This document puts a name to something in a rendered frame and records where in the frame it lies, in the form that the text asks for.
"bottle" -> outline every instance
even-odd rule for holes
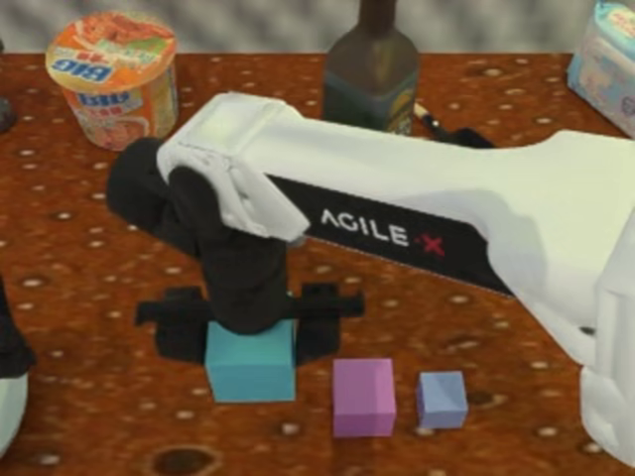
[[[410,135],[420,58],[395,28],[397,0],[360,0],[357,25],[326,55],[322,119]]]

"gray background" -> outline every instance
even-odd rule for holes
[[[399,0],[422,52],[570,52],[595,0]],[[355,21],[358,0],[0,0],[9,53],[42,52],[94,10],[141,9],[176,30],[182,53],[324,52]]]

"small light blue cube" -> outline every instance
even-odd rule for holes
[[[461,428],[467,417],[462,372],[422,372],[417,385],[421,428]]]
[[[290,402],[296,398],[294,324],[278,322],[255,335],[207,327],[205,371],[218,403]]]

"brown tabletop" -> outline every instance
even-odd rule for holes
[[[619,135],[567,90],[569,56],[425,56],[420,98],[449,128],[500,146],[563,128]],[[192,261],[109,214],[115,155],[82,136],[42,56],[0,59],[0,94],[19,112],[0,136],[0,270],[37,351],[31,396],[3,476],[618,476],[580,424],[575,365],[515,300],[309,242],[292,288],[364,289],[343,357],[394,359],[395,434],[334,440],[329,360],[298,372],[292,404],[215,405],[201,368],[157,357],[138,300],[200,284]],[[279,96],[318,116],[321,56],[181,56],[182,118],[228,89]],[[420,127],[417,134],[422,134]],[[464,372],[463,429],[416,431],[421,371]]]

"instant noodle cup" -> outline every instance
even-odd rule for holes
[[[142,137],[163,138],[178,118],[177,40],[142,13],[99,12],[68,25],[47,50],[51,78],[86,137],[122,151]]]

